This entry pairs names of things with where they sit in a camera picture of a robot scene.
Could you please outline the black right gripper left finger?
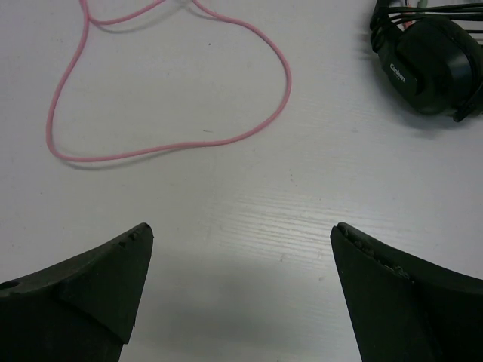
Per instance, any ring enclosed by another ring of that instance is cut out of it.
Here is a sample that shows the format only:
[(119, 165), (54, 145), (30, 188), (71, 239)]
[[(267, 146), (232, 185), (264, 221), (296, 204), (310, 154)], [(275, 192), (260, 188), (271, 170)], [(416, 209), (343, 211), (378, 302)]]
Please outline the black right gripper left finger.
[(105, 244), (1, 284), (3, 361), (117, 361), (152, 255), (141, 223)]

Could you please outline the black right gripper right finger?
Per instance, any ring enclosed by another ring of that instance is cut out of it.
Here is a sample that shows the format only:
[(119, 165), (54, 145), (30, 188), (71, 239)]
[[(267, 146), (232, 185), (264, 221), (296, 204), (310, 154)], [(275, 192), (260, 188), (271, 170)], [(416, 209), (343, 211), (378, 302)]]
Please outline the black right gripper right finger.
[(363, 361), (480, 361), (482, 281), (341, 222), (331, 246)]

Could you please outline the black headphones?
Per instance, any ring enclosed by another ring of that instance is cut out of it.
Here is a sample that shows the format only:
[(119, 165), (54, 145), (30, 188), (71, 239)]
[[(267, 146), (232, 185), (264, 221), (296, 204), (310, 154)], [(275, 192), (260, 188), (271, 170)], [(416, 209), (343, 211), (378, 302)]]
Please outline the black headphones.
[(381, 68), (416, 112), (453, 113), (455, 122), (482, 114), (482, 45), (476, 29), (482, 4), (398, 6), (378, 1), (370, 20), (370, 43)]

